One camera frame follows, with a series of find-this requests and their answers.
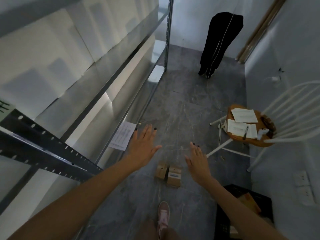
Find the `black pen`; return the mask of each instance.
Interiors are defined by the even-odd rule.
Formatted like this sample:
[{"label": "black pen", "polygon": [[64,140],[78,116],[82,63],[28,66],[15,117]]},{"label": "black pen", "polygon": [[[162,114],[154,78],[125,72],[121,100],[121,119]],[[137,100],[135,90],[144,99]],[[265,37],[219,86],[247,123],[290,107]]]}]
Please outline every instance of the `black pen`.
[{"label": "black pen", "polygon": [[249,129],[249,126],[247,126],[247,128],[245,130],[243,140],[245,140],[247,138],[248,129]]}]

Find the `hand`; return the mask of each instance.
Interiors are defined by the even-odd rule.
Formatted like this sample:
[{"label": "hand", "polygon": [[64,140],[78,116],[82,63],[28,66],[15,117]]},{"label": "hand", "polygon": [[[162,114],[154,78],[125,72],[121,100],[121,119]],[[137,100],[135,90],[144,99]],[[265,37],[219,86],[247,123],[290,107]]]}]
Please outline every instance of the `hand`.
[{"label": "hand", "polygon": [[129,144],[128,163],[134,171],[146,166],[153,155],[162,148],[161,145],[153,146],[153,139],[157,129],[152,129],[152,125],[146,125],[138,137],[135,130]]},{"label": "hand", "polygon": [[191,158],[185,155],[189,172],[195,182],[205,187],[206,183],[212,179],[207,155],[202,154],[200,147],[193,145],[192,142],[190,142],[190,150]]}]

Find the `sheet of paper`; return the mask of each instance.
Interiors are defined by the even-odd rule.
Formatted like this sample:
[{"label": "sheet of paper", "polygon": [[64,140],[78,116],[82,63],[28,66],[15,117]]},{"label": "sheet of paper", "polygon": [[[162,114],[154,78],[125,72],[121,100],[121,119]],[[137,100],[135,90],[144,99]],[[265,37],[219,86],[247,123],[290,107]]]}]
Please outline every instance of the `sheet of paper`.
[{"label": "sheet of paper", "polygon": [[245,136],[247,127],[249,127],[247,131],[247,138],[257,138],[257,127],[255,124],[236,123],[234,120],[228,119],[227,130],[235,136]]},{"label": "sheet of paper", "polygon": [[109,147],[125,151],[135,128],[136,124],[123,121],[112,138]]},{"label": "sheet of paper", "polygon": [[253,109],[232,109],[231,110],[234,120],[237,123],[244,122],[244,123],[258,123],[256,114],[254,113]]}]

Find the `concrete floor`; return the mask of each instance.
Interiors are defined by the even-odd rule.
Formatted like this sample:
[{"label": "concrete floor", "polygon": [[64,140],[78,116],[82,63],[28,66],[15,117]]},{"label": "concrete floor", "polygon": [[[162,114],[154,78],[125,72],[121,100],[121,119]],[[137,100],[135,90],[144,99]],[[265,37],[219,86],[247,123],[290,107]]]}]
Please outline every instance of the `concrete floor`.
[{"label": "concrete floor", "polygon": [[[219,130],[209,123],[226,115],[233,103],[246,105],[245,68],[225,57],[208,81],[198,75],[201,54],[170,46],[168,71],[139,128],[145,124],[157,127],[155,144],[163,147],[146,167],[130,175],[110,194],[90,219],[81,239],[133,239],[141,222],[148,217],[156,220],[158,205],[164,200],[171,210],[169,225],[182,239],[214,238],[216,202],[192,180],[184,154],[189,154],[190,141],[204,153],[217,147]],[[227,139],[223,133],[222,142]],[[228,148],[249,151],[237,142]],[[180,188],[171,188],[154,179],[160,160],[183,168]],[[222,185],[251,189],[251,176],[246,172],[248,157],[220,150],[208,160],[212,176]]]}]

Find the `black crate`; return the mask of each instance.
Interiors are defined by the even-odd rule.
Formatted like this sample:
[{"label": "black crate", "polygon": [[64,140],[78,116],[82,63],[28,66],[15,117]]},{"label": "black crate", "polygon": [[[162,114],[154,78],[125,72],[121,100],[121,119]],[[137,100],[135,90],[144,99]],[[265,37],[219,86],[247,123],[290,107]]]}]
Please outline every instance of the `black crate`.
[{"label": "black crate", "polygon": [[[262,194],[255,193],[246,188],[242,188],[240,186],[230,184],[224,186],[224,188],[229,191],[234,197],[238,198],[246,193],[250,193],[253,197],[254,201],[261,209],[261,213],[259,214],[261,217],[269,218],[272,223],[273,221],[273,213],[272,213],[272,201],[269,197],[266,197]],[[216,216],[216,226],[214,232],[214,240],[220,239],[231,239],[230,238],[230,220],[228,216],[224,213],[222,208],[218,205],[217,208],[217,216]]]}]

